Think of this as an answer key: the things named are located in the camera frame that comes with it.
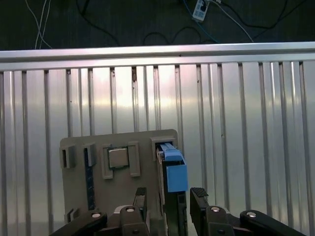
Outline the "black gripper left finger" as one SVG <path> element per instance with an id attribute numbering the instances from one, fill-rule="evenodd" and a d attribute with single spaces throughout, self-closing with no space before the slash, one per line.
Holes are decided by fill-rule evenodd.
<path id="1" fill-rule="evenodd" d="M 120 206 L 108 216 L 98 210 L 89 210 L 60 229 L 53 236 L 148 236 L 147 188 L 136 190 L 132 205 Z"/>

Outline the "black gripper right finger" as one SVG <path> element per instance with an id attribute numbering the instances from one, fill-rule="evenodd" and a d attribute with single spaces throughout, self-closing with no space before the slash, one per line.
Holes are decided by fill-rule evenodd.
<path id="1" fill-rule="evenodd" d="M 208 204 L 204 188 L 190 189 L 190 216 L 199 236 L 302 236 L 303 234 L 257 210 L 239 217 Z"/>

